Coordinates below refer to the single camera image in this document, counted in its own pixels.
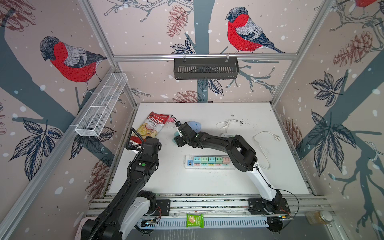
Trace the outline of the pink USB charger plug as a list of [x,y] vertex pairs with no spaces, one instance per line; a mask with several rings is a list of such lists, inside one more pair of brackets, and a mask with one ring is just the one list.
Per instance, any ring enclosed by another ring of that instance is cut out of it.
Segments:
[[223,158],[223,165],[229,165],[231,162],[231,159],[229,157],[224,157]]

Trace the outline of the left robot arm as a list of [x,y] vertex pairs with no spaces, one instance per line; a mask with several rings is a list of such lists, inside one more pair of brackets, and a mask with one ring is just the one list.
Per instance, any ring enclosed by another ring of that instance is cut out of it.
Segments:
[[125,183],[96,219],[88,219],[84,223],[81,240],[126,240],[133,229],[143,236],[153,232],[141,229],[137,223],[144,215],[156,212],[156,194],[142,188],[159,167],[158,153],[162,144],[152,137],[147,140],[139,137],[139,140],[138,145],[128,147],[138,153],[129,163]]

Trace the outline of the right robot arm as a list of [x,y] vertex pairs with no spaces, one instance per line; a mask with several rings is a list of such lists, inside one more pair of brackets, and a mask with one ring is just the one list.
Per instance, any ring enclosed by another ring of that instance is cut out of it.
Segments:
[[283,198],[280,189],[272,186],[261,170],[256,157],[256,151],[240,135],[232,138],[213,136],[205,132],[197,133],[188,123],[176,122],[179,135],[174,138],[178,147],[188,145],[192,148],[213,149],[228,154],[234,167],[247,173],[260,192],[256,203],[250,204],[249,212],[256,215],[290,215],[287,200]]

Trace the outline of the white square power socket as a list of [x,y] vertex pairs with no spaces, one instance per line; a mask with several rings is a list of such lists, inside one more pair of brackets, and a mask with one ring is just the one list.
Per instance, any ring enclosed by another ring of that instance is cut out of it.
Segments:
[[221,137],[222,138],[234,138],[235,135],[233,135],[231,133],[223,133],[223,134],[221,134]]

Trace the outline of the white multicolour power strip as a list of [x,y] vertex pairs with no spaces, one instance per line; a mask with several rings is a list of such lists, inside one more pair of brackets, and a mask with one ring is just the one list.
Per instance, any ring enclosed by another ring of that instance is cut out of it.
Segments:
[[193,170],[235,170],[229,156],[225,155],[186,155],[184,166]]

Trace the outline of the teal charger plug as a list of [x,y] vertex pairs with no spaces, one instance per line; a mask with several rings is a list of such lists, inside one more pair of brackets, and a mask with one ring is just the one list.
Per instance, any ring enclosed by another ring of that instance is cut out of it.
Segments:
[[173,138],[172,141],[173,141],[173,143],[175,143],[176,145],[179,145],[179,142],[178,142],[178,139],[177,139],[177,138]]
[[195,156],[195,157],[194,157],[194,164],[195,164],[195,165],[199,165],[199,164],[201,164],[201,157],[197,157],[197,156]]
[[216,157],[209,157],[209,163],[208,164],[211,164],[211,165],[215,164],[215,159],[216,159]]

